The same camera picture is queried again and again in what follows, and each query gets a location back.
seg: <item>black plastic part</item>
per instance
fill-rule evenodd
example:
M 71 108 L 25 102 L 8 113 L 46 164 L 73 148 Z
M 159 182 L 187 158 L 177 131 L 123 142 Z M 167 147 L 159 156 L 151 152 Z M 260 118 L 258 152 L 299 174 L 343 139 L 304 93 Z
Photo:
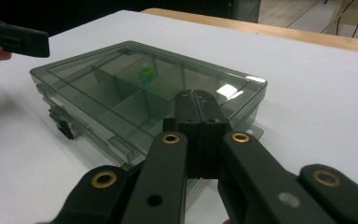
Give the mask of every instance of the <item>black plastic part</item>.
M 232 176 L 231 172 L 228 170 L 228 167 L 223 164 L 221 168 L 217 189 L 230 221 L 232 224 L 245 223 L 246 211 L 248 208 L 247 200 L 244 197 L 240 186 L 235 181 L 234 176 Z
M 176 124 L 175 119 L 164 119 L 162 122 L 162 131 L 163 132 L 175 132 L 176 131 Z
M 218 177 L 219 145 L 231 127 L 213 95 L 206 91 L 182 91 L 175 97 L 175 129 L 188 139 L 188 177 Z
M 187 139 L 158 134 L 149 149 L 121 224 L 184 223 Z
M 201 118 L 192 91 L 182 91 L 175 96 L 175 131 L 187 137 L 187 175 L 200 178 L 200 124 Z
M 222 173 L 221 179 L 232 175 L 238 183 L 247 202 L 245 223 L 336 223 L 256 138 L 228 133 L 224 142 L 221 151 L 231 174 Z
M 108 165 L 90 170 L 80 179 L 61 212 L 49 224 L 120 223 L 139 170 L 140 166 L 135 166 L 127 173 L 119 167 Z M 116 175 L 116 181 L 105 185 L 115 178 L 109 172 Z M 101 186 L 92 184 L 95 178 Z
M 50 55 L 48 33 L 0 21 L 0 47 L 4 51 L 47 58 Z
M 313 164 L 301 170 L 298 181 L 337 223 L 358 223 L 358 185 L 340 171 Z
M 71 139 L 71 140 L 74 139 L 74 135 L 72 134 L 71 129 L 69 128 L 69 125 L 68 125 L 68 123 L 66 121 L 60 120 L 59 123 L 57 124 L 57 128 L 68 139 Z

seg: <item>finger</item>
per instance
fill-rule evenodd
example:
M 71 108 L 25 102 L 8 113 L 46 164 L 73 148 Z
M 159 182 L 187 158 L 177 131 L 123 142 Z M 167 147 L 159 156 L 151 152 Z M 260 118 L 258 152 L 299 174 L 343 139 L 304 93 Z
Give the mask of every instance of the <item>finger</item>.
M 11 59 L 11 52 L 4 51 L 0 48 L 0 61 Z

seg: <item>floor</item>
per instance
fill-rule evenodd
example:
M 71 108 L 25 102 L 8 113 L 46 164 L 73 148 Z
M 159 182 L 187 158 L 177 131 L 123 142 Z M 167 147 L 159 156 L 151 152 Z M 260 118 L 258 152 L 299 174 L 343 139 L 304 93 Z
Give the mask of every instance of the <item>floor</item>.
M 266 25 L 358 38 L 358 27 L 339 25 L 334 11 L 338 0 L 261 0 L 258 22 Z

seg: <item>mounting hole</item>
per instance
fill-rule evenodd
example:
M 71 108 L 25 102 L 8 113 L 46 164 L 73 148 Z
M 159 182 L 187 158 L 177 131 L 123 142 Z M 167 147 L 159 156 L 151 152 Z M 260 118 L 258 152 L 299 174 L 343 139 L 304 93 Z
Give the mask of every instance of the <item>mounting hole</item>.
M 341 185 L 338 176 L 325 170 L 317 170 L 312 173 L 312 176 L 316 181 L 327 187 L 338 187 Z
M 150 195 L 147 198 L 147 204 L 149 204 L 152 207 L 159 206 L 160 204 L 162 204 L 162 198 L 157 194 Z
M 179 136 L 176 134 L 167 134 L 162 137 L 162 141 L 166 144 L 175 144 L 179 142 Z
M 101 171 L 91 179 L 91 185 L 96 189 L 104 189 L 113 185 L 117 176 L 112 171 Z
M 249 136 L 244 133 L 234 133 L 231 135 L 231 138 L 238 143 L 247 143 L 251 140 Z

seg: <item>green object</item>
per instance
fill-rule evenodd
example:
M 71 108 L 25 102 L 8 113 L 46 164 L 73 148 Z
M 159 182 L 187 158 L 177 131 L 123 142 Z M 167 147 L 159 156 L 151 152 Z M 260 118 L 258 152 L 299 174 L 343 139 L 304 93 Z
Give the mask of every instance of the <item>green object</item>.
M 149 66 L 148 63 L 142 64 L 142 68 L 139 71 L 139 82 L 142 87 L 146 87 L 151 81 L 156 78 L 156 73 L 153 67 Z

